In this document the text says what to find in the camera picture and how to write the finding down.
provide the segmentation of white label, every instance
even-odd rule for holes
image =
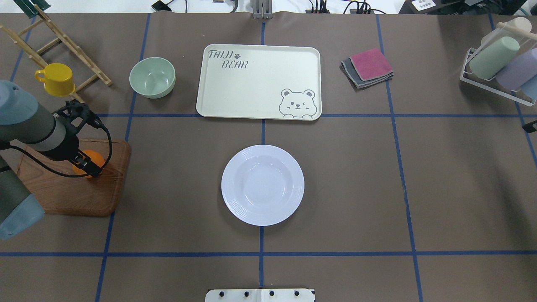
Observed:
[[[412,4],[418,11],[430,9],[433,6],[436,6],[433,0],[414,0],[412,1]]]

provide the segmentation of white bracket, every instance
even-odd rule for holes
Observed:
[[[250,0],[254,19],[272,19],[272,0]]]
[[[315,302],[313,289],[210,290],[205,302]]]

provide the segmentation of folded towel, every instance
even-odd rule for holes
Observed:
[[[365,88],[365,87],[368,87],[368,86],[371,86],[371,85],[375,85],[377,83],[383,82],[383,81],[393,77],[393,75],[394,75],[394,73],[391,72],[391,73],[389,73],[387,75],[384,75],[384,76],[381,76],[379,78],[374,78],[374,79],[369,80],[369,81],[363,81],[360,78],[360,76],[358,75],[358,73],[356,72],[356,70],[354,69],[354,66],[352,65],[352,61],[351,61],[350,58],[347,58],[345,61],[342,61],[341,62],[341,67],[345,71],[345,74],[347,75],[347,77],[349,77],[349,79],[352,81],[354,86],[356,86],[356,88]]]
[[[358,76],[364,81],[384,77],[394,72],[386,57],[378,48],[350,56]]]

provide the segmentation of blue grid line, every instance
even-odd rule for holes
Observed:
[[[325,118],[518,118],[518,114],[435,114],[435,113],[342,113],[322,114]]]
[[[537,255],[537,250],[451,250],[418,251],[418,256]]]
[[[237,252],[149,252],[149,253],[108,253],[108,257],[258,257],[256,251]]]
[[[143,60],[143,53],[145,52],[146,50],[146,41],[147,41],[147,32],[149,30],[149,21],[151,20],[151,14],[147,14],[147,19],[146,19],[146,29],[143,33],[143,40],[142,40],[142,50],[140,51],[140,59],[139,61],[142,61]],[[136,96],[138,94],[136,93],[136,91],[133,92],[133,98],[130,102],[130,111],[129,111],[129,120],[127,122],[127,131],[125,131],[125,141],[128,141],[129,139],[129,135],[130,135],[130,125],[132,124],[132,120],[133,120],[133,115],[134,115],[134,106],[136,104]]]
[[[116,252],[107,257],[259,257],[244,252]],[[264,251],[263,257],[393,257],[393,256],[537,255],[537,250],[431,250],[431,251]],[[103,257],[104,253],[5,251],[0,257]]]
[[[261,45],[265,45],[265,22],[261,23]]]
[[[104,253],[60,252],[60,251],[5,251],[0,257],[102,257]]]
[[[265,22],[261,23],[261,45],[265,45]],[[266,120],[261,120],[261,144],[265,144],[265,127]],[[259,227],[259,287],[263,288],[265,284],[265,228]]]
[[[489,22],[490,22],[490,27],[492,28],[492,30],[494,30],[494,28],[496,28],[494,26],[494,20],[492,20],[492,14],[489,13]]]
[[[261,145],[265,144],[265,126],[266,126],[266,121],[265,119],[262,119],[261,120]]]
[[[265,227],[259,227],[259,287],[265,285]]]
[[[98,113],[100,117],[115,118],[202,118],[199,113]],[[324,118],[519,118],[520,114],[436,114],[436,113],[323,113]],[[537,114],[522,114],[525,118],[537,118]]]
[[[411,251],[267,251],[266,257],[412,256]]]
[[[496,27],[494,25],[494,21],[492,20],[492,14],[491,13],[489,13],[489,21],[490,21],[490,28],[492,30],[496,29]],[[520,118],[520,122],[524,126],[524,124],[525,124],[524,115],[522,114],[522,110],[520,110],[520,105],[518,104],[518,102],[513,102],[513,103],[514,103],[515,107],[517,108],[517,112],[518,112],[517,117]],[[535,150],[533,149],[532,139],[529,137],[528,133],[526,133],[525,131],[523,131],[523,132],[526,135],[526,141],[528,142],[529,151],[532,154],[533,162],[535,163],[535,166],[537,167],[537,156],[535,156]]]
[[[376,17],[376,28],[379,33],[380,51],[382,52],[382,54],[384,54],[384,45],[382,43],[382,31],[380,27],[380,18],[379,18],[379,15],[375,15],[375,17]],[[416,275],[416,287],[418,290],[418,299],[419,299],[419,302],[423,302],[422,281],[419,275],[418,257],[416,255],[416,243],[414,241],[412,217],[410,216],[410,205],[408,202],[407,184],[404,179],[403,161],[401,159],[401,150],[399,147],[399,137],[397,136],[397,125],[395,123],[394,106],[393,106],[393,102],[391,99],[390,83],[389,81],[385,81],[385,83],[386,83],[386,93],[388,95],[388,104],[390,106],[391,127],[394,132],[395,150],[397,152],[397,161],[399,163],[399,175],[401,177],[401,184],[403,185],[404,202],[405,202],[405,207],[406,207],[406,212],[407,212],[408,233],[410,237],[410,247],[412,248],[412,259],[414,262],[414,273]]]
[[[149,21],[151,20],[151,14],[148,13],[147,14],[147,19],[146,19],[146,28],[144,30],[144,33],[143,33],[143,41],[142,41],[142,49],[140,50],[140,59],[139,61],[142,61],[143,60],[143,53],[146,49],[146,41],[147,41],[147,33],[148,33],[148,30],[149,30]],[[134,106],[136,104],[136,91],[133,92],[133,98],[132,98],[132,101],[130,103],[130,111],[129,111],[129,120],[127,122],[127,130],[125,131],[125,141],[129,141],[129,135],[130,135],[130,126],[132,124],[132,119],[133,119],[133,113],[134,113]],[[110,222],[108,223],[108,231],[106,233],[106,243],[105,243],[105,246],[104,246],[104,255],[103,255],[103,261],[101,263],[101,271],[100,271],[100,274],[99,274],[99,282],[97,283],[97,293],[95,294],[95,302],[99,302],[100,300],[100,293],[101,293],[101,290],[103,288],[103,280],[104,280],[104,272],[106,270],[106,261],[108,259],[108,248],[110,247],[110,237],[112,236],[112,227],[114,225],[114,217],[115,217],[115,212],[113,212],[111,215],[110,215]]]
[[[35,22],[35,17],[32,18],[32,21],[30,22],[30,25],[34,24]],[[28,43],[28,39],[30,38],[30,33],[32,32],[32,30],[29,30],[27,33],[26,33],[26,36],[24,37],[24,41],[26,43]],[[9,78],[9,81],[10,82],[13,82],[13,80],[15,79],[15,74],[17,73],[17,69],[19,69],[19,64],[20,64],[20,59],[22,59],[23,57],[23,50],[21,49],[20,52],[19,52],[19,56],[17,58],[17,62],[15,63],[15,67],[13,68],[13,72],[11,73],[11,77]]]

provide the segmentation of wooden cutting board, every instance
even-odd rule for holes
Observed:
[[[92,149],[108,157],[108,141],[79,139],[80,150]],[[74,174],[68,161],[55,162],[30,147],[26,151],[47,166],[65,174]],[[96,178],[67,178],[45,170],[24,155],[17,175],[39,201],[45,213],[108,216],[118,206],[130,159],[130,145],[112,140],[112,158]]]

